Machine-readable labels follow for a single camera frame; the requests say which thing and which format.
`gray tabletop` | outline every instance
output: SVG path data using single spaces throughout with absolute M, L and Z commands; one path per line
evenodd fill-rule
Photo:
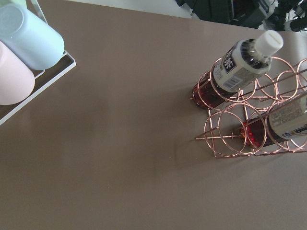
M 307 153 L 217 160 L 191 88 L 261 31 L 40 1 L 77 67 L 0 126 L 2 230 L 303 230 Z M 306 38 L 282 33 L 295 64 Z

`brown table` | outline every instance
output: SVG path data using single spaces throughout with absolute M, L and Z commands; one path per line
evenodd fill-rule
M 189 101 L 261 31 L 41 0 L 77 67 L 0 126 L 1 230 L 304 230 L 307 154 L 217 160 Z M 282 33 L 278 56 L 307 57 Z

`copper wire rack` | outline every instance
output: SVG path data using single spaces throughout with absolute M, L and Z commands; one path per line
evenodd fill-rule
M 240 89 L 236 96 L 230 98 L 223 97 L 212 81 L 213 69 L 219 60 L 220 58 L 214 62 L 210 71 L 200 77 L 197 90 L 193 92 L 208 107 L 203 133 L 195 139 L 204 140 L 217 158 L 307 152 L 307 138 L 278 143 L 267 128 L 267 117 L 273 109 L 281 108 L 290 99 L 298 99 L 307 94 L 307 77 L 303 75 L 307 71 L 307 58 L 292 66 L 282 58 L 272 57 L 272 70 L 269 73 Z M 208 80 L 201 84 L 207 75 Z M 225 99 L 222 105 L 213 108 L 204 101 L 200 89 L 205 84 L 211 84 L 214 91 Z M 259 147 L 251 147 L 247 145 L 251 142 L 249 135 L 246 135 L 247 125 L 256 120 L 260 120 L 263 125 L 263 141 Z M 267 138 L 271 138 L 274 144 L 264 147 Z

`barcode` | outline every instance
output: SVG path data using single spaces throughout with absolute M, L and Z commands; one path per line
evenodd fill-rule
M 230 79 L 228 79 L 223 85 L 229 89 L 235 87 L 238 85 L 242 79 L 236 78 L 235 76 L 232 76 Z

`blue cup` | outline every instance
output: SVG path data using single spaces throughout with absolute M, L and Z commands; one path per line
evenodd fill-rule
M 18 4 L 0 8 L 0 40 L 29 68 L 48 69 L 63 56 L 61 35 Z

